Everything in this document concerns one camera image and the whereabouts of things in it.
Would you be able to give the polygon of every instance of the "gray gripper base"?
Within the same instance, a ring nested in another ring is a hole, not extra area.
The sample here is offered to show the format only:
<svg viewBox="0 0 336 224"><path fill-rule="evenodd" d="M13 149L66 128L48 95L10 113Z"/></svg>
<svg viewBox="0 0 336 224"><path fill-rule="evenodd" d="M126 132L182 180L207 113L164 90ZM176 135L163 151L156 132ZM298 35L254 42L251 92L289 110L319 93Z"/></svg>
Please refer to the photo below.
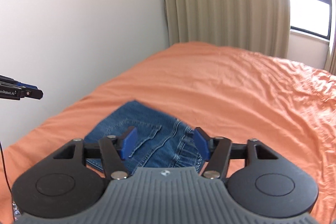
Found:
<svg viewBox="0 0 336 224"><path fill-rule="evenodd" d="M194 167L138 168L111 181L91 208L67 218L23 214L17 224L318 224L308 213L271 219L238 205L221 180L200 177Z"/></svg>

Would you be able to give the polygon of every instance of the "window frame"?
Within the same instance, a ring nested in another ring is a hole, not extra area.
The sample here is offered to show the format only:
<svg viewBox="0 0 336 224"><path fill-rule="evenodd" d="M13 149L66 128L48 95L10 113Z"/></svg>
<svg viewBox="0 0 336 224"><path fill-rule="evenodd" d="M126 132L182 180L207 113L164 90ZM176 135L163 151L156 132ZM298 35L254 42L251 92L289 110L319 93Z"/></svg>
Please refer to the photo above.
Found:
<svg viewBox="0 0 336 224"><path fill-rule="evenodd" d="M315 32L312 32L312 31L309 31L309 30L306 30L306 29L301 29L301 28L298 28L298 27L294 27L292 25L290 26L290 28L292 30L297 30L297 31L305 32L305 33L312 34L312 35L317 36L317 37L324 38L326 40L330 40L330 35L331 35L331 17L332 17L332 1L331 0L318 0L318 1L322 1L324 3L329 4L329 27L328 27L328 35L327 36L319 34L319 33L315 33Z"/></svg>

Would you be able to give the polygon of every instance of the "jeans pocket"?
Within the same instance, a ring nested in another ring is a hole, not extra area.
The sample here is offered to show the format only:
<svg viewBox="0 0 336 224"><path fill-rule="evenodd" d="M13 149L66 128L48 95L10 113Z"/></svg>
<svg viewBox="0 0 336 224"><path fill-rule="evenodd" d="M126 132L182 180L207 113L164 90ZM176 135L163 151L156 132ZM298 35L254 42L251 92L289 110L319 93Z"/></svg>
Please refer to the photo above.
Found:
<svg viewBox="0 0 336 224"><path fill-rule="evenodd" d="M85 142L98 142L99 139L107 135L120 136L129 126L137 128L138 140L132 150L128 159L123 164L131 174L134 173L137 167L143 166L148 158L151 156L151 150L159 145L155 136L161 129L161 125L143 122L135 119L126 118L113 126L105 128L100 127L100 130L93 130L85 138ZM102 171L102 164L100 159L87 159L87 162L95 169Z"/></svg>

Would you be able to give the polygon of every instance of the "metal screw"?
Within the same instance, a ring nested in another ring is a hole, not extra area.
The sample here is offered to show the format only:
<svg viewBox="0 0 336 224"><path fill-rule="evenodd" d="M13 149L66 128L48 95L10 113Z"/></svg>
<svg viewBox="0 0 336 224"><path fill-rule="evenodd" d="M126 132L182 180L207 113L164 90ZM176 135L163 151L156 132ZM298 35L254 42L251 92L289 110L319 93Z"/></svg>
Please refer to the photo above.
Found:
<svg viewBox="0 0 336 224"><path fill-rule="evenodd" d="M207 179L218 179L221 176L221 174L217 171L205 171L203 174L203 177Z"/></svg>
<svg viewBox="0 0 336 224"><path fill-rule="evenodd" d="M128 177L127 173L124 171L116 171L111 174L111 178L115 180L122 180Z"/></svg>

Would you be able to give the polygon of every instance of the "blue denim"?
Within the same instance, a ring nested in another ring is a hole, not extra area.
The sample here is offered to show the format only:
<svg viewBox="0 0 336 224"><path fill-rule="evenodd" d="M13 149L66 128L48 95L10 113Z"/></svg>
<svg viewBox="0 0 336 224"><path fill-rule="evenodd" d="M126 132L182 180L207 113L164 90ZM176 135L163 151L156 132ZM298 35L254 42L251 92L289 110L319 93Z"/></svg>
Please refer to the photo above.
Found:
<svg viewBox="0 0 336 224"><path fill-rule="evenodd" d="M102 120L85 138L95 143L107 135L120 136L129 126L138 130L138 140L123 164L130 174L137 167L187 167L200 172L204 161L193 141L194 131L180 120L151 109L137 101L128 102ZM95 169L102 171L101 160L88 159Z"/></svg>

